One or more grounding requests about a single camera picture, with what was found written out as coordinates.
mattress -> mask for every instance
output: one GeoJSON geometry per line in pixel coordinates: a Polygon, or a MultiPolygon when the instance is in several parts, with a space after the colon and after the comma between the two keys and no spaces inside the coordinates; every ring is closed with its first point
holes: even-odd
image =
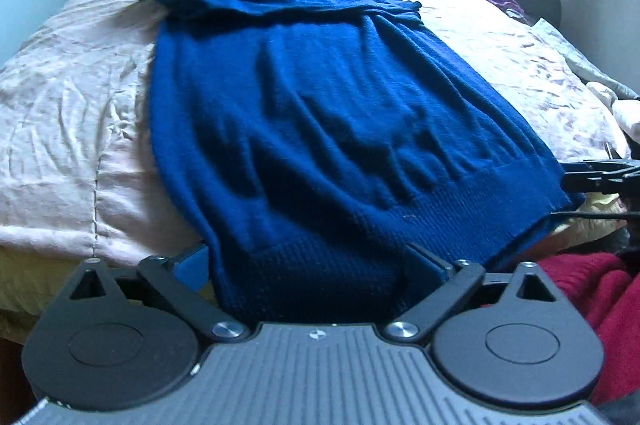
{"type": "MultiPolygon", "coordinates": [[[[412,1],[559,160],[606,158],[605,142],[629,156],[612,115],[527,26],[484,0],[412,1]]],[[[149,145],[148,70],[165,15],[154,0],[71,0],[2,70],[0,334],[15,339],[22,324],[9,320],[39,314],[82,259],[131,266],[199,240],[149,145]]],[[[590,225],[582,239],[616,224],[590,225]]]]}

red sweater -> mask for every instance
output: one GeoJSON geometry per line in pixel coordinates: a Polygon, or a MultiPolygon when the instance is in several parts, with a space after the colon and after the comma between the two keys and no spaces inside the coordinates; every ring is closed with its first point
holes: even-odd
{"type": "Polygon", "coordinates": [[[610,253],[557,255],[540,266],[604,345],[605,365],[592,402],[601,405],[640,389],[640,275],[632,278],[610,253]]]}

purple cloth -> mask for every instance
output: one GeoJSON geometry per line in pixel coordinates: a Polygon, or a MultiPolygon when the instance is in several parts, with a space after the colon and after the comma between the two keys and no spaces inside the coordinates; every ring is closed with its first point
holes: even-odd
{"type": "Polygon", "coordinates": [[[520,15],[524,15],[524,10],[522,7],[516,2],[516,0],[487,0],[491,4],[494,4],[498,8],[500,8],[503,12],[507,10],[514,10],[518,12],[520,15]]]}

white bedspread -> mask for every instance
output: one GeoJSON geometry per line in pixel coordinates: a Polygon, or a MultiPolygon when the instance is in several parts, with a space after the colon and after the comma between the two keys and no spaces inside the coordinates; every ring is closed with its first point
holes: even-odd
{"type": "MultiPolygon", "coordinates": [[[[622,156],[622,131],[556,50],[484,0],[414,0],[560,160],[622,156]]],[[[0,74],[0,246],[132,265],[198,240],[150,153],[148,69],[165,10],[153,0],[71,0],[0,74]]]]}

gray cloth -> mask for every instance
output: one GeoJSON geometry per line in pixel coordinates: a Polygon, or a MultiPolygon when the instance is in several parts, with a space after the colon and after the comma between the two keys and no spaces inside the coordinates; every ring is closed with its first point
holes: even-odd
{"type": "Polygon", "coordinates": [[[562,34],[551,26],[546,20],[540,19],[531,31],[542,40],[558,50],[571,71],[586,84],[587,82],[599,82],[610,88],[618,97],[618,100],[638,100],[638,95],[633,89],[605,75],[594,66],[578,49],[571,44],[562,34]]]}

